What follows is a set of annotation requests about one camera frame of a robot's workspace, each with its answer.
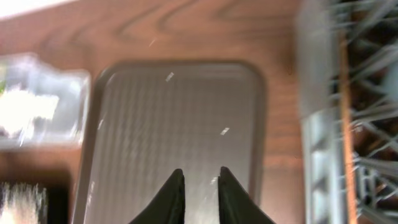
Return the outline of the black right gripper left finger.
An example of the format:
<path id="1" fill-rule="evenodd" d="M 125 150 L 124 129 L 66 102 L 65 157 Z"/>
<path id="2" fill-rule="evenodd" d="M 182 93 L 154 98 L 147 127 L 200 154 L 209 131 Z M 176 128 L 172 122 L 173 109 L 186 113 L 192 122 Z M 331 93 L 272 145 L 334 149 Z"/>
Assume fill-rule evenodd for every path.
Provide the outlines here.
<path id="1" fill-rule="evenodd" d="M 138 216 L 129 224 L 184 224 L 185 177 L 175 169 Z"/>

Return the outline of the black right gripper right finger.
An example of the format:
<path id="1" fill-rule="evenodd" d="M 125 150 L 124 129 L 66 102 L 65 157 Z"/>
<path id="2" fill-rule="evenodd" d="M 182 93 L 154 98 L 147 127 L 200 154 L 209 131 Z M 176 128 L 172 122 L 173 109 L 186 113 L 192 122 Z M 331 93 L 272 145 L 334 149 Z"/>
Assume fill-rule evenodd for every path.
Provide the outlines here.
<path id="1" fill-rule="evenodd" d="M 250 198 L 227 167 L 218 177 L 220 224 L 275 224 Z"/>

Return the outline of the pile of white rice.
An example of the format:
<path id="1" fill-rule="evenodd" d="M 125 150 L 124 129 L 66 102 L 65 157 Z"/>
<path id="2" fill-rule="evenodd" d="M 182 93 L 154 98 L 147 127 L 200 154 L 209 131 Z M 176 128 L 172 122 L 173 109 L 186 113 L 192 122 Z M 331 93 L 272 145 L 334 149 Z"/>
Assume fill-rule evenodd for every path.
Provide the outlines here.
<path id="1" fill-rule="evenodd" d="M 47 189 L 39 184 L 1 182 L 1 224 L 46 224 Z"/>

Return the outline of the white tissue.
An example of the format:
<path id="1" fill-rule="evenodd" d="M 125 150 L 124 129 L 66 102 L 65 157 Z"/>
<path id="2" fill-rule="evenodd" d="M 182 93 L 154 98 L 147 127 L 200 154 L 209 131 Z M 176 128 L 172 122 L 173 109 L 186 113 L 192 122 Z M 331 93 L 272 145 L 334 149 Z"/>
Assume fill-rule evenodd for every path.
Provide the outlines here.
<path id="1" fill-rule="evenodd" d="M 56 95 L 35 95 L 11 89 L 1 94 L 1 131 L 13 138 L 29 129 L 35 119 L 52 120 L 59 102 Z"/>

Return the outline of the wooden chopstick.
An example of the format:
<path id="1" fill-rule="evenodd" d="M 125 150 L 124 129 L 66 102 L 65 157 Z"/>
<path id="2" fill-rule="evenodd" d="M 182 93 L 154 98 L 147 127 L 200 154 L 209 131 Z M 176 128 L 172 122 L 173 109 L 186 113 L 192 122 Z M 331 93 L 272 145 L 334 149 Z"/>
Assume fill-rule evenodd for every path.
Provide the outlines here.
<path id="1" fill-rule="evenodd" d="M 339 33 L 339 52 L 340 52 L 340 84 L 341 94 L 340 109 L 343 131 L 343 157 L 346 177 L 346 204 L 348 224 L 357 224 L 356 210 L 356 184 L 353 162 L 353 140 L 351 134 L 351 92 L 349 84 L 349 63 L 345 31 Z"/>

